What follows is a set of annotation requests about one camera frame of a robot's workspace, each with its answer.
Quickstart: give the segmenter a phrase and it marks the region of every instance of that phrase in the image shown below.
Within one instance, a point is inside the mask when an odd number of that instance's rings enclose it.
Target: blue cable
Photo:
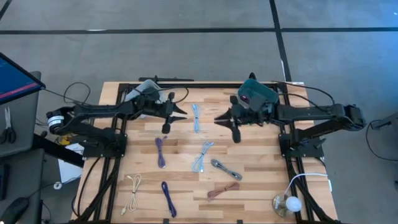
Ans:
[[[195,120],[193,122],[193,130],[196,133],[200,132],[200,125],[199,125],[199,114],[200,114],[200,106],[196,104],[192,104],[193,114],[195,115]]]
[[[164,136],[163,139],[161,138],[155,138],[155,144],[157,147],[157,152],[159,153],[159,157],[157,159],[157,165],[159,168],[165,168],[166,167],[166,161],[164,161],[164,157],[162,154],[162,145],[163,145],[163,140],[167,139],[167,136]]]
[[[212,146],[212,145],[214,145],[214,142],[205,142],[203,144],[199,158],[196,159],[195,162],[193,162],[193,164],[192,164],[192,172],[199,172],[199,171],[203,172],[203,170],[204,170],[203,159],[205,157],[207,150],[209,150],[210,146]]]
[[[166,196],[167,203],[169,205],[170,214],[174,218],[174,217],[177,216],[177,211],[174,208],[174,205],[172,203],[172,199],[170,198],[169,188],[167,187],[167,183],[164,182],[164,181],[162,182],[162,190],[163,190],[164,195]]]

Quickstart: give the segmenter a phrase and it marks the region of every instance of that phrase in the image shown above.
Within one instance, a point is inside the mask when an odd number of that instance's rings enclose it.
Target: wooden table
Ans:
[[[100,105],[115,104],[119,82],[106,82],[99,101]],[[154,144],[161,133],[163,119],[146,117],[127,122],[128,145],[121,160],[118,185],[113,207],[112,223],[162,223],[169,218],[171,223],[295,223],[294,216],[281,218],[272,209],[272,199],[284,192],[289,183],[285,160],[280,155],[277,140],[280,130],[274,125],[264,127],[243,126],[240,128],[242,142],[235,144],[231,131],[215,125],[213,119],[223,114],[230,106],[229,96],[236,93],[231,88],[191,88],[188,97],[178,106],[188,115],[186,120],[172,124],[168,138],[164,141],[163,153],[166,168],[157,165],[157,148]],[[175,99],[185,95],[184,89],[173,90]],[[289,93],[307,97],[304,88],[289,86]],[[191,105],[201,106],[201,133],[193,131]],[[290,97],[292,106],[308,106],[308,102],[296,96]],[[296,122],[296,127],[305,129],[312,121]],[[111,119],[97,119],[95,126],[111,126]],[[204,173],[191,171],[193,161],[200,155],[205,141],[214,141],[214,146],[205,155]],[[225,172],[214,168],[211,159],[221,161],[228,168],[243,175],[239,191],[224,192],[216,200],[208,202],[208,191],[222,188],[234,181]],[[79,191],[88,169],[95,159],[85,162]],[[322,164],[313,158],[303,158],[306,172],[326,173]],[[93,169],[83,194],[81,210],[88,206],[98,192],[103,159]],[[126,176],[142,175],[137,191],[138,209],[121,216],[121,209],[131,195],[131,180]],[[177,210],[177,217],[171,218],[161,182],[169,185],[170,196]],[[326,177],[308,176],[308,188],[315,200],[330,217],[337,219],[333,198]],[[105,217],[108,194],[103,200],[101,218]],[[306,218],[305,207],[302,209]]]

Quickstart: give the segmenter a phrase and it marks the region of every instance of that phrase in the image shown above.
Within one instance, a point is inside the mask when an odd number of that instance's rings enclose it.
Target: white cable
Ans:
[[[128,203],[122,209],[121,215],[125,214],[126,209],[129,212],[132,212],[132,211],[137,209],[136,192],[137,192],[138,186],[141,183],[141,179],[142,179],[140,174],[136,174],[136,176],[134,176],[134,178],[131,178],[128,175],[127,178],[132,181],[132,191],[131,191],[132,194],[131,194],[130,200],[128,201]]]
[[[209,150],[210,146],[212,146],[212,145],[214,145],[214,142],[205,142],[203,144],[200,156],[192,164],[192,172],[199,172],[199,171],[203,172],[203,170],[204,170],[203,159],[205,157],[207,150]]]
[[[199,124],[199,115],[200,115],[200,106],[196,104],[192,104],[193,114],[195,115],[193,122],[193,130],[196,133],[200,132],[200,124]]]
[[[69,183],[69,182],[71,182],[71,181],[74,181],[74,180],[76,180],[76,179],[79,179],[81,177],[81,175],[79,175],[78,177],[72,177],[71,179],[69,179],[69,180],[67,180],[67,181],[65,181],[65,182],[55,182],[54,183],[54,185],[53,185],[53,188],[55,189],[55,190],[60,190],[61,188],[62,188],[62,186],[64,185],[64,184],[67,184],[67,183]]]
[[[303,176],[303,175],[320,175],[320,176],[323,176],[323,177],[327,177],[327,176],[328,176],[328,174],[318,174],[318,173],[297,174],[297,175],[295,175],[295,176],[292,178],[292,180],[290,181],[289,186],[287,186],[287,188],[286,188],[286,190],[285,190],[285,194],[287,193],[287,191],[289,190],[290,186],[292,185],[293,180],[296,179],[296,177],[300,177],[300,176]]]

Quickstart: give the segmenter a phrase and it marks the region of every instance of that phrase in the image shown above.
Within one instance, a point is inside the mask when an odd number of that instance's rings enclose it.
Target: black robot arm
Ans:
[[[47,113],[49,130],[52,134],[63,136],[77,134],[84,136],[80,144],[85,148],[83,157],[119,157],[124,155],[127,136],[116,134],[113,128],[96,128],[84,121],[90,118],[113,118],[135,120],[146,114],[164,118],[162,132],[170,132],[170,124],[174,121],[186,119],[171,116],[173,112],[186,114],[176,103],[173,103],[174,93],[170,93],[168,100],[159,103],[159,98],[139,95],[120,105],[83,105],[75,103],[71,107],[62,107]]]
[[[231,96],[230,100],[232,107],[225,114],[215,118],[215,123],[232,130],[235,143],[239,143],[241,140],[238,127],[246,124],[285,125],[294,121],[326,120],[324,123],[305,130],[295,129],[292,131],[290,140],[292,147],[304,139],[317,138],[341,129],[359,131],[366,125],[361,110],[355,105],[335,104],[296,108],[289,105],[264,104],[258,107],[258,110],[253,110],[240,105],[236,96]]]

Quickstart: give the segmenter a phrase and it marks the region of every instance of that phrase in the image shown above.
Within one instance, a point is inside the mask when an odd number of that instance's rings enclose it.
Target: computer monitor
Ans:
[[[0,105],[44,88],[40,80],[0,53]]]

